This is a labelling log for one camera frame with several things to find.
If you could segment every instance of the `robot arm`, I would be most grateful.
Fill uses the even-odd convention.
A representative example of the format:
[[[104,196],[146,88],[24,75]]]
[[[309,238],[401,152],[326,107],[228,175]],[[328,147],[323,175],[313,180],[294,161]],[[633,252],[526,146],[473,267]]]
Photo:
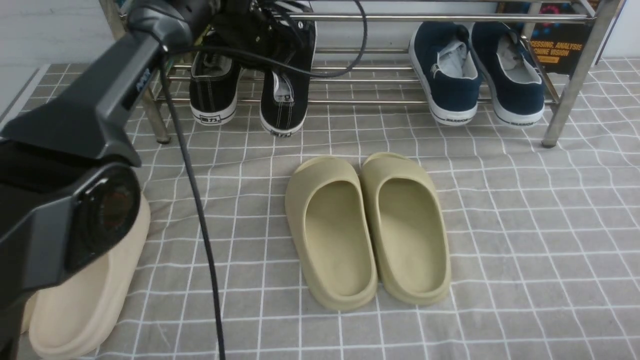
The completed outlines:
[[[17,356],[33,292],[63,283],[128,233],[140,203],[131,166],[141,161],[124,125],[164,54],[193,45],[216,15],[231,47],[268,27],[252,0],[139,0],[124,37],[59,97],[0,131],[0,360]]]

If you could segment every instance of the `olive green slide sandal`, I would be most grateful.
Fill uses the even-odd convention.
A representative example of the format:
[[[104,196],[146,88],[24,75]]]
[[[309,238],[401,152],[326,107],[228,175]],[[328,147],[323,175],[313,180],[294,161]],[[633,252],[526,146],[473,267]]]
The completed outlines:
[[[316,300],[338,311],[368,303],[378,275],[353,167],[331,156],[306,161],[287,185],[285,212]]]
[[[444,299],[451,264],[431,178],[404,156],[379,152],[362,165],[360,179],[385,289],[409,304]]]
[[[29,325],[44,359],[75,359],[96,349],[116,325],[147,239],[144,196],[131,230],[109,252],[54,288],[40,290]]]

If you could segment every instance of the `black cable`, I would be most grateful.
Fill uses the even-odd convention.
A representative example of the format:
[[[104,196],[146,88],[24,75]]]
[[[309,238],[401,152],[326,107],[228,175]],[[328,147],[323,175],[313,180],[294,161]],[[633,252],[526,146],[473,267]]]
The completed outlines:
[[[176,51],[168,51],[167,53],[163,53],[163,58],[161,62],[162,65],[160,66],[160,84],[162,85],[164,98],[166,100],[167,107],[169,108],[169,114],[171,114],[173,126],[175,128],[175,132],[178,138],[178,143],[180,145],[180,152],[182,153],[182,157],[184,159],[184,167],[187,171],[187,176],[189,177],[189,183],[191,185],[191,191],[193,192],[193,197],[196,203],[196,212],[198,213],[200,228],[202,229],[202,238],[204,240],[204,248],[207,254],[207,262],[209,263],[209,274],[211,276],[214,315],[216,317],[216,334],[218,336],[218,354],[219,354],[220,360],[226,360],[226,353],[225,353],[225,337],[222,329],[222,313],[220,311],[220,290],[218,288],[218,276],[216,274],[216,264],[213,259],[213,251],[211,249],[211,241],[209,239],[209,231],[207,229],[207,222],[204,215],[204,207],[202,206],[202,199],[200,198],[200,191],[198,190],[196,177],[193,173],[191,156],[189,155],[189,151],[187,149],[187,143],[184,139],[182,124],[180,123],[180,120],[178,118],[178,114],[175,109],[175,105],[173,103],[171,92],[169,90],[169,80],[168,80],[168,76],[167,76],[164,64],[168,61],[168,56],[170,54],[183,54],[183,53],[190,53],[194,51],[217,51],[221,54],[226,54],[226,55],[241,55],[247,58],[253,58],[254,60],[259,60],[262,63],[267,63],[276,67],[281,67],[281,68],[284,68],[293,72],[297,72],[312,78],[336,78],[338,76],[345,75],[349,71],[353,70],[353,68],[360,63],[360,60],[362,59],[362,56],[364,55],[364,51],[367,47],[367,37],[368,37],[367,14],[365,13],[364,8],[360,4],[359,0],[353,0],[353,2],[356,4],[358,9],[360,10],[360,14],[362,15],[362,45],[358,52],[358,56],[356,56],[356,58],[351,62],[349,66],[347,66],[344,70],[341,70],[341,71],[322,72],[322,73],[310,72],[307,70],[290,66],[280,61],[276,61],[264,56],[253,54],[248,51],[233,49],[231,47],[222,47],[222,46],[201,45],[201,46],[188,47],[188,48],[179,49]],[[160,44],[162,44],[160,39],[157,38],[155,34],[151,33],[151,35]]]
[[[166,105],[169,107],[169,113],[173,120],[173,126],[175,127],[175,133],[178,137],[178,143],[180,144],[180,152],[184,158],[184,168],[187,170],[187,176],[189,177],[189,183],[191,184],[191,191],[196,202],[196,211],[198,212],[198,219],[200,220],[200,228],[202,229],[202,238],[204,239],[204,249],[207,253],[207,261],[209,262],[209,273],[211,275],[211,288],[213,289],[213,307],[214,314],[216,316],[216,333],[218,335],[218,354],[220,360],[225,360],[225,337],[222,331],[222,314],[220,312],[220,291],[218,289],[218,276],[216,275],[216,263],[213,260],[213,251],[211,250],[211,242],[209,240],[209,231],[207,230],[207,222],[204,217],[204,208],[202,207],[202,200],[200,199],[200,191],[198,191],[198,184],[196,183],[196,177],[193,173],[193,166],[191,165],[191,157],[187,150],[187,141],[184,139],[184,133],[182,132],[182,124],[178,119],[175,105],[171,98],[171,92],[169,91],[169,81],[166,76],[166,69],[164,64],[167,62],[167,55],[163,55],[162,66],[160,66],[160,83],[166,99]]]
[[[311,71],[299,69],[297,67],[293,67],[289,64],[286,64],[271,58],[267,58],[265,56],[254,54],[250,51],[234,49],[227,46],[211,46],[211,45],[191,46],[191,47],[185,47],[183,49],[169,51],[169,54],[184,54],[184,53],[192,53],[197,51],[210,51],[210,52],[216,51],[227,56],[237,55],[245,58],[252,58],[254,60],[259,60],[262,63],[267,63],[276,67],[281,67],[289,71],[306,75],[310,78],[321,78],[321,79],[337,78],[353,70],[353,68],[360,63],[360,60],[364,55],[364,51],[367,48],[367,38],[369,36],[369,33],[368,33],[369,30],[367,26],[367,14],[364,12],[364,8],[362,7],[362,4],[360,4],[360,0],[353,0],[353,2],[356,4],[358,9],[360,10],[360,15],[362,16],[362,45],[360,46],[358,56],[356,56],[356,58],[351,62],[351,64],[349,64],[349,66],[347,66],[344,70],[340,70],[337,72],[311,72]]]

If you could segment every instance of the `navy blue sneaker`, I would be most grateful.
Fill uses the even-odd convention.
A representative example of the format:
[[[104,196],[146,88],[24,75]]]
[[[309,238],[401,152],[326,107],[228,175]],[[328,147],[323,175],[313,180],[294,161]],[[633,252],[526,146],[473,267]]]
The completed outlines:
[[[520,36],[501,22],[479,22],[471,31],[471,44],[498,119],[517,129],[540,121],[545,88]]]
[[[429,99],[433,118],[467,124],[478,109],[482,79],[470,51],[469,32],[453,22],[423,22],[409,43],[409,57]]]

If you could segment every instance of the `black canvas sneaker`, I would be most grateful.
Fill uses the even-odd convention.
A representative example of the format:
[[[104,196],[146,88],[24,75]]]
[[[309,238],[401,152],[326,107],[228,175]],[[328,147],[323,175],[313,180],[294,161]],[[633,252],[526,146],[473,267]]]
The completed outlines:
[[[278,13],[312,12],[308,2],[277,1],[271,6]],[[279,24],[292,41],[292,47],[276,58],[289,65],[310,71],[316,52],[316,22],[286,19]],[[309,77],[286,69],[267,71],[264,75],[260,119],[265,130],[278,137],[289,137],[302,128],[307,116]]]
[[[224,45],[220,36],[208,33],[203,45]],[[240,64],[217,53],[196,53],[191,66],[189,100],[191,111],[202,125],[222,125],[236,114]]]

